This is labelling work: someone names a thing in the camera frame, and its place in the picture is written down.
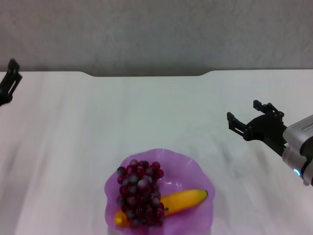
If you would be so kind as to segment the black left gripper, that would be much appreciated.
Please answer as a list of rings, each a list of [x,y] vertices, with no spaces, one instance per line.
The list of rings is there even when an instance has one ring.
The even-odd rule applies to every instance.
[[[17,61],[10,59],[6,75],[0,83],[0,106],[10,103],[13,99],[13,93],[22,79],[19,69]]]

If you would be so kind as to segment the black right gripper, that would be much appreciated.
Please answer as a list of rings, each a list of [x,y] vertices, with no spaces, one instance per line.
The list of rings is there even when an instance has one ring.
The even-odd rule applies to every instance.
[[[258,100],[253,101],[253,108],[264,115],[254,118],[246,125],[236,119],[231,112],[228,112],[228,128],[242,136],[245,141],[262,141],[282,157],[287,143],[283,138],[283,132],[287,127],[281,120],[284,113],[278,111],[271,103],[262,104]]]

